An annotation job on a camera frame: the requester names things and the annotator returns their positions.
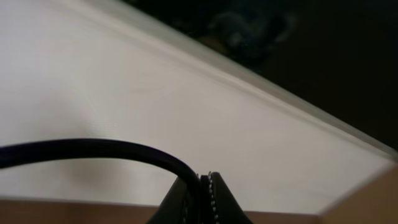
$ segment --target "bag handle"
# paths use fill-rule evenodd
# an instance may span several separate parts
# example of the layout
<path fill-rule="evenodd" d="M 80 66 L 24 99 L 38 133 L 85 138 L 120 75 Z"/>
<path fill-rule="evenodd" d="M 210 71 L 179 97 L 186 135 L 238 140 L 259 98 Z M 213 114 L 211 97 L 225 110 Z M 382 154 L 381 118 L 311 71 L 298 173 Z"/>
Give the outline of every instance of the bag handle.
<path fill-rule="evenodd" d="M 184 162 L 141 144 L 107 139 L 63 139 L 0 147 L 0 169 L 60 159 L 117 158 L 152 164 L 179 176 L 193 198 L 200 198 L 200 179 Z"/>

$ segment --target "black leather bag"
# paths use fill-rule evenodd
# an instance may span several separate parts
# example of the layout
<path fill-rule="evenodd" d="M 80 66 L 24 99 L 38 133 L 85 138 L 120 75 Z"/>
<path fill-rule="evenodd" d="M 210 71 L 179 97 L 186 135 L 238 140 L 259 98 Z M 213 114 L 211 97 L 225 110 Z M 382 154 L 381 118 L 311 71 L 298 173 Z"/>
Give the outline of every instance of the black leather bag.
<path fill-rule="evenodd" d="M 79 158 L 118 158 L 145 162 L 178 177 L 148 224 L 246 224 L 232 193 L 217 172 L 200 178 L 185 163 L 157 149 L 104 139 L 66 139 L 0 148 L 0 168 Z"/>

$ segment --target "wooden surface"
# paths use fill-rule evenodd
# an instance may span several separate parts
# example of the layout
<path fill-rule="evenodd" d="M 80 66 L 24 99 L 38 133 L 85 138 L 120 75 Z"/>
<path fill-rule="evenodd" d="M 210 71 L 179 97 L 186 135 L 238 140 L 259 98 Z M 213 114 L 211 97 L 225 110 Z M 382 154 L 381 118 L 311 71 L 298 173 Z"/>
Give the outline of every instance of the wooden surface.
<path fill-rule="evenodd" d="M 398 223 L 398 167 L 366 185 L 321 217 L 321 224 Z"/>
<path fill-rule="evenodd" d="M 156 207 L 102 205 L 92 203 L 38 202 L 23 200 L 0 201 L 2 224 L 132 224 L 145 223 Z M 315 224 L 315 215 L 246 212 L 254 223 Z"/>

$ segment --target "white surface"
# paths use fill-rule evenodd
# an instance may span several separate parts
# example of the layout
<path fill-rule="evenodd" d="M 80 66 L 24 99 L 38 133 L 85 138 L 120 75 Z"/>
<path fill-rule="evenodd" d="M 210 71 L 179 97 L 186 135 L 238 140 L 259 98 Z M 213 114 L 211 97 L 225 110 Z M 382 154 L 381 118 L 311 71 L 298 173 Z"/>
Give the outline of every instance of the white surface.
<path fill-rule="evenodd" d="M 243 209 L 268 212 L 319 213 L 393 163 L 85 2 L 2 1 L 0 27 L 1 145 L 146 144 L 221 172 Z M 2 170 L 0 195 L 157 205 L 174 178 L 137 162 L 47 162 Z"/>

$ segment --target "dark background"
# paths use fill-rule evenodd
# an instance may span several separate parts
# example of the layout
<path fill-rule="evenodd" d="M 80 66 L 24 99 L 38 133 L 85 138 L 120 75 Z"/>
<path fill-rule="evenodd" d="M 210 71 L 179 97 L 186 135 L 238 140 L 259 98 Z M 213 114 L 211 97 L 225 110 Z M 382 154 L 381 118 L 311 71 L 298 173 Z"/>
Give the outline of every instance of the dark background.
<path fill-rule="evenodd" d="M 398 1 L 239 1 L 125 0 L 398 149 Z M 209 29 L 224 12 L 238 19 Z M 287 14 L 294 31 L 277 43 Z M 235 32 L 242 44 L 229 44 Z"/>

